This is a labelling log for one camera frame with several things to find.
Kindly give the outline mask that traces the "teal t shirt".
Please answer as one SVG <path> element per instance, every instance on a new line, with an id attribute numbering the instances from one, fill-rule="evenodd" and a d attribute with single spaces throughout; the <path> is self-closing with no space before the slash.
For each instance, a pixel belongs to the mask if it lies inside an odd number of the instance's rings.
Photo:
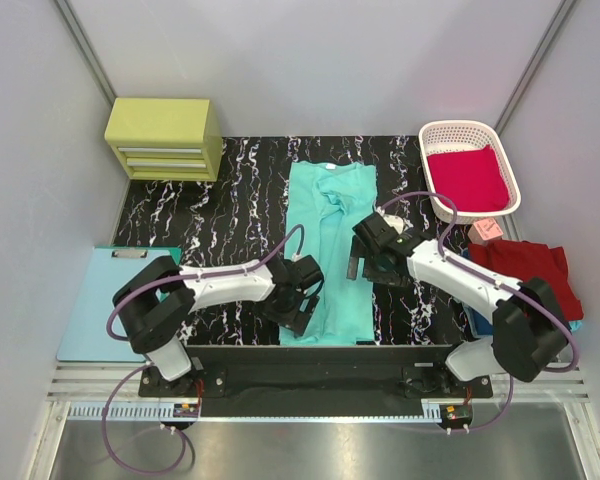
<path id="1" fill-rule="evenodd" d="M 312 256 L 323 275 L 320 300 L 302 336 L 279 331 L 284 346 L 353 346 L 374 339 L 372 284 L 346 278 L 353 227 L 373 212 L 377 198 L 376 168 L 352 163 L 296 162 L 291 166 L 286 228 L 305 227 L 304 243 L 285 245 Z"/>

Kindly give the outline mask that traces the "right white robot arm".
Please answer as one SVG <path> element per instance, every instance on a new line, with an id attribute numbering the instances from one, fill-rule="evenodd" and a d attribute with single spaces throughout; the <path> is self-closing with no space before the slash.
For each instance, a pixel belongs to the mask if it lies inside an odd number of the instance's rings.
<path id="1" fill-rule="evenodd" d="M 426 283 L 490 322 L 489 337 L 454 347 L 434 371 L 435 387 L 446 396 L 492 374 L 531 382 L 569 343 L 571 329 L 546 281 L 493 272 L 379 213 L 354 226 L 347 276 L 394 287 L 409 280 Z"/>

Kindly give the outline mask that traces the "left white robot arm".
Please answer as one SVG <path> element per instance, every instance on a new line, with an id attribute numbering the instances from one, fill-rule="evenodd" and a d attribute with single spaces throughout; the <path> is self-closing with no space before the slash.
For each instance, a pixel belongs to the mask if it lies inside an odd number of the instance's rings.
<path id="1" fill-rule="evenodd" d="M 178 331 L 197 310 L 236 302 L 254 302 L 259 315 L 302 336 L 319 301 L 324 275 L 308 255 L 284 259 L 271 254 L 240 265 L 194 268 L 160 256 L 128 281 L 113 298 L 107 321 L 113 333 L 118 319 L 134 353 L 155 367 L 161 384 L 176 396 L 195 386 L 196 372 Z"/>

